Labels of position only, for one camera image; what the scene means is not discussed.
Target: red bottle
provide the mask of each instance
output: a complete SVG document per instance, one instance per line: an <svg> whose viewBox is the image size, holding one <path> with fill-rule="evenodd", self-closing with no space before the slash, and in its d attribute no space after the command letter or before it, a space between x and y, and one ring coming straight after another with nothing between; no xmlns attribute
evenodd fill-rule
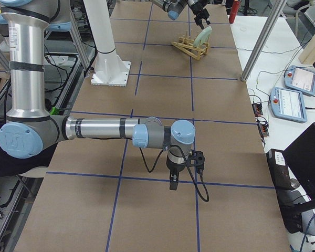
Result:
<svg viewBox="0 0 315 252"><path fill-rule="evenodd" d="M233 24L233 22L235 21L236 15L238 13L239 5L240 5L240 0L233 1L233 5L230 12L230 17L229 17L230 24Z"/></svg>

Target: brown work table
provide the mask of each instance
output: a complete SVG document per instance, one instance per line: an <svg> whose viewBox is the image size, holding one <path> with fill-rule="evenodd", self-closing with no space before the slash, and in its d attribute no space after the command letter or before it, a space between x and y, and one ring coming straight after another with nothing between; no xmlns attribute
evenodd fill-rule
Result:
<svg viewBox="0 0 315 252"><path fill-rule="evenodd" d="M199 31L187 9L172 22L151 3L117 2L111 23L117 53L132 62L128 84L86 79L71 114L190 120L210 201L186 170L169 190L165 154L147 173L129 140L61 142L16 252L290 251L225 9L207 9L211 48L196 61L170 45ZM159 150L144 153L152 165Z"/></svg>

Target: white cylinder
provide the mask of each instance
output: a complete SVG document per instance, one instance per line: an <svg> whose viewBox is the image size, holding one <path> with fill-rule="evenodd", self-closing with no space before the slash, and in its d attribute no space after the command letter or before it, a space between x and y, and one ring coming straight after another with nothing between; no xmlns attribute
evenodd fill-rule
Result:
<svg viewBox="0 0 315 252"><path fill-rule="evenodd" d="M98 50L92 84L126 86L131 63L117 55L106 0L84 0Z"/></svg>

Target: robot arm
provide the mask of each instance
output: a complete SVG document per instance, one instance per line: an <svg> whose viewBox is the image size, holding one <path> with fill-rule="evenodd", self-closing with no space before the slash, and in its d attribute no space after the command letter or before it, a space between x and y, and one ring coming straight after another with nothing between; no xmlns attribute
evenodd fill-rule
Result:
<svg viewBox="0 0 315 252"><path fill-rule="evenodd" d="M205 5L208 4L208 0L177 0L173 2L171 0L150 0L153 4L157 5L165 12L168 12L168 17L172 20L176 20L186 5L192 10L195 15L195 22L201 29L204 29L202 19L206 23L210 24L209 12L205 9Z"/></svg>
<svg viewBox="0 0 315 252"><path fill-rule="evenodd" d="M165 127L156 118L51 116L44 104L44 30L70 29L69 0L0 0L0 3L5 5L2 15L9 26L12 81L12 109L0 129L1 148L15 158L26 159L55 143L74 138L131 139L139 148L168 151L170 189L175 190L179 172L189 167L190 160L198 155L191 152L194 126L185 120Z"/></svg>

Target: black monitor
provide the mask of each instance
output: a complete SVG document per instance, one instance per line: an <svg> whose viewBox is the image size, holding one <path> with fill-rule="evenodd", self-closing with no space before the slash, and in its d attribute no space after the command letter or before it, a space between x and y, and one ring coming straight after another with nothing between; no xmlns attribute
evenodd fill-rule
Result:
<svg viewBox="0 0 315 252"><path fill-rule="evenodd" d="M283 156L293 174L312 199L290 210L299 214L315 208L315 123L309 126L284 151Z"/></svg>

